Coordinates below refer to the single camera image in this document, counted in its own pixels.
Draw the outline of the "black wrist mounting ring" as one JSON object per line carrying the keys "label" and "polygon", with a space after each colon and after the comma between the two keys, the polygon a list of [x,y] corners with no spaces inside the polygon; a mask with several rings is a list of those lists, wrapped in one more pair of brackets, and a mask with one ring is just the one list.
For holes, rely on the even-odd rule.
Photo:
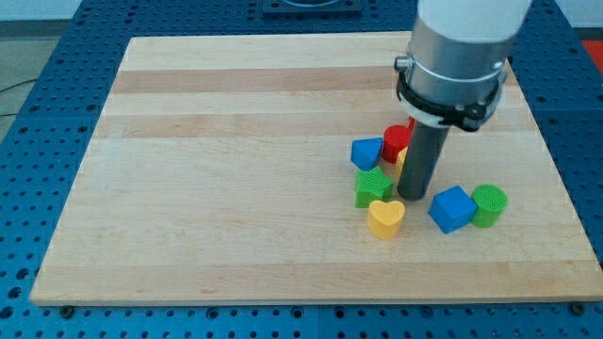
{"label": "black wrist mounting ring", "polygon": [[409,117],[431,128],[456,126],[466,132],[478,131],[494,115],[508,75],[507,72],[501,71],[487,77],[486,80],[494,81],[494,86],[479,100],[468,104],[449,105],[438,104],[421,96],[411,88],[407,73],[409,72],[399,73],[396,94]]}

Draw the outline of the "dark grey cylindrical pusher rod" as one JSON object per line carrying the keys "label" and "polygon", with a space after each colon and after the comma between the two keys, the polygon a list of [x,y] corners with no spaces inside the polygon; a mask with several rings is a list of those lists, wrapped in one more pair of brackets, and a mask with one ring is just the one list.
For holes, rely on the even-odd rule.
{"label": "dark grey cylindrical pusher rod", "polygon": [[426,195],[448,132],[448,128],[415,123],[397,186],[404,200],[419,201]]}

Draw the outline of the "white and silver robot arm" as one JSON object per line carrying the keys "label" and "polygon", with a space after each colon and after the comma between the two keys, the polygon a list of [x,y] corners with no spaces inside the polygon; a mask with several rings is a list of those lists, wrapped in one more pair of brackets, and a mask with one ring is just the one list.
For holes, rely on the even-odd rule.
{"label": "white and silver robot arm", "polygon": [[513,40],[531,0],[421,0],[396,93],[415,122],[397,191],[422,199],[451,127],[478,131],[495,113]]}

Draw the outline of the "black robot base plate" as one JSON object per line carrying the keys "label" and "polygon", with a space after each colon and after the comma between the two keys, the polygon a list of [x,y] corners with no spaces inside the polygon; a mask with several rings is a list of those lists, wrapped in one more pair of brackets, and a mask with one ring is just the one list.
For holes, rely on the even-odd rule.
{"label": "black robot base plate", "polygon": [[264,16],[361,14],[361,0],[263,0]]}

